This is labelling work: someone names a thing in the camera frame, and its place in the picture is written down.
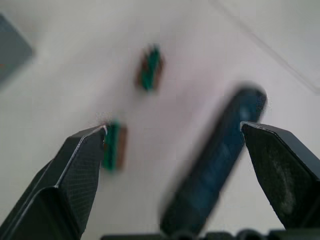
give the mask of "white surface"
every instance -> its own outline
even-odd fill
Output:
[[[0,221],[67,136],[116,117],[129,128],[127,167],[112,177],[101,172],[82,239],[156,232],[176,172],[242,80],[265,88],[265,124],[292,131],[320,157],[319,98],[207,1],[2,0],[0,7],[36,51],[0,90]],[[166,58],[154,96],[133,86],[150,43]],[[206,229],[281,227],[245,150]]]
[[[210,1],[220,2],[281,64],[320,93],[320,1]]]

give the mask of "white table surface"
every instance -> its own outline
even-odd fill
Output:
[[[242,81],[262,86],[262,122],[293,132],[320,156],[319,97],[208,1],[2,0],[34,57],[0,89],[0,222],[66,137],[103,119],[129,128],[122,174],[102,171],[82,239],[154,233],[179,169]],[[133,80],[142,49],[166,59],[160,91]],[[244,150],[207,231],[282,228]]]

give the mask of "gray object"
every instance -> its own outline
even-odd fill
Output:
[[[0,85],[32,55],[32,49],[0,14]]]

